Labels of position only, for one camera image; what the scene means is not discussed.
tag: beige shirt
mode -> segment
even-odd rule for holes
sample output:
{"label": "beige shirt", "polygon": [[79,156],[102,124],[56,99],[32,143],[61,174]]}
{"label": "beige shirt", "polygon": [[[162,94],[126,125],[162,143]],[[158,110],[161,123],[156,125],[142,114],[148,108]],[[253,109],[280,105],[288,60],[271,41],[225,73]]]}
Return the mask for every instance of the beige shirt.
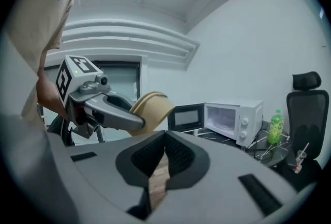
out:
{"label": "beige shirt", "polygon": [[[17,0],[4,26],[17,51],[37,73],[44,50],[60,48],[62,31],[73,0]],[[30,93],[22,117],[44,127],[37,111],[36,87]]]}

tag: window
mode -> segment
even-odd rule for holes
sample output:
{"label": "window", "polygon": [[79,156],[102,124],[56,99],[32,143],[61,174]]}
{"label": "window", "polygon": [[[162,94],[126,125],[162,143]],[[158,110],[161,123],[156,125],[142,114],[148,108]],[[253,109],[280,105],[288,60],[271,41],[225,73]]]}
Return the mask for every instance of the window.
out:
{"label": "window", "polygon": [[[128,96],[133,101],[137,101],[140,97],[140,63],[134,62],[105,62],[93,61],[104,74],[108,77],[111,89],[117,93]],[[45,72],[50,81],[55,82],[59,65],[45,68]],[[46,116],[44,122],[50,125],[57,117],[57,114],[44,108],[43,114]],[[73,122],[70,122],[69,129],[75,127]],[[131,137],[131,135],[123,130],[112,128],[102,129],[103,137],[106,141],[119,140]],[[72,133],[72,139],[75,145],[98,143],[97,135],[94,133],[89,139],[85,139],[75,133]]]}

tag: green bottle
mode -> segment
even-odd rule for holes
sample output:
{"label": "green bottle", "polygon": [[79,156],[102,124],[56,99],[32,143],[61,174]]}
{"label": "green bottle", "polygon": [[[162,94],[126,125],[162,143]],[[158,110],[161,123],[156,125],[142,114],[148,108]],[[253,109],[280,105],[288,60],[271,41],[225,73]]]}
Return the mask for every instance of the green bottle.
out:
{"label": "green bottle", "polygon": [[284,116],[280,113],[280,110],[276,112],[277,114],[271,118],[270,122],[268,142],[271,144],[275,144],[279,141],[284,126]]}

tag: black office chair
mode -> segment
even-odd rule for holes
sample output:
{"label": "black office chair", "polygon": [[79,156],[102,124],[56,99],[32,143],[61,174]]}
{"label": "black office chair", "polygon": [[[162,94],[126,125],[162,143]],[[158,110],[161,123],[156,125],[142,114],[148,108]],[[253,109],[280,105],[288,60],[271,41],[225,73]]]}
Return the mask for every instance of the black office chair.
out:
{"label": "black office chair", "polygon": [[[298,191],[318,181],[322,171],[315,159],[323,145],[329,95],[323,90],[311,90],[320,85],[321,77],[317,72],[293,75],[293,88],[298,92],[291,92],[287,96],[292,151],[278,172]],[[307,157],[302,163],[301,171],[296,174],[293,171],[293,157],[297,156],[297,152],[303,150],[307,143]]]}

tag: robotic arm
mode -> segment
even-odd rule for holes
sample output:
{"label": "robotic arm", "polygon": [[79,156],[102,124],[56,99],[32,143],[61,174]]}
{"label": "robotic arm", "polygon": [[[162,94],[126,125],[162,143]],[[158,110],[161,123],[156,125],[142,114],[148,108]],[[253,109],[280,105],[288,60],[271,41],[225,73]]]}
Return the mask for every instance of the robotic arm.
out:
{"label": "robotic arm", "polygon": [[[55,85],[69,120],[76,125],[74,132],[85,138],[99,126],[136,131],[145,124],[129,112],[134,102],[111,91],[107,76],[86,57],[66,55]],[[78,108],[84,111],[76,116]]]}

